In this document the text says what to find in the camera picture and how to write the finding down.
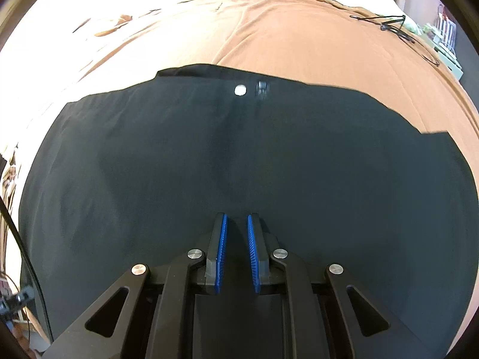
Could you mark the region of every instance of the black fabric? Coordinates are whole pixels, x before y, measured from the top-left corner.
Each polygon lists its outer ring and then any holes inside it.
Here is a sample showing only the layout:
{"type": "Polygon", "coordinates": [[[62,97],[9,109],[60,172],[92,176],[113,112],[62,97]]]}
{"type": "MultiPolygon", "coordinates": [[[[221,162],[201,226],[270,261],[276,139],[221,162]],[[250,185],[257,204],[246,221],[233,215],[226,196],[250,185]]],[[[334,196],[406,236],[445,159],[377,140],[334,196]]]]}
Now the black fabric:
{"type": "MultiPolygon", "coordinates": [[[[445,355],[479,260],[476,188],[451,137],[420,134],[354,90],[208,65],[87,96],[51,126],[20,232],[54,335],[132,265],[186,252],[217,212],[243,239],[227,246],[246,271],[232,276],[249,276],[246,216],[258,212],[284,248],[343,264],[445,355]]],[[[233,330],[226,324],[217,317],[221,333],[233,330]]]]}

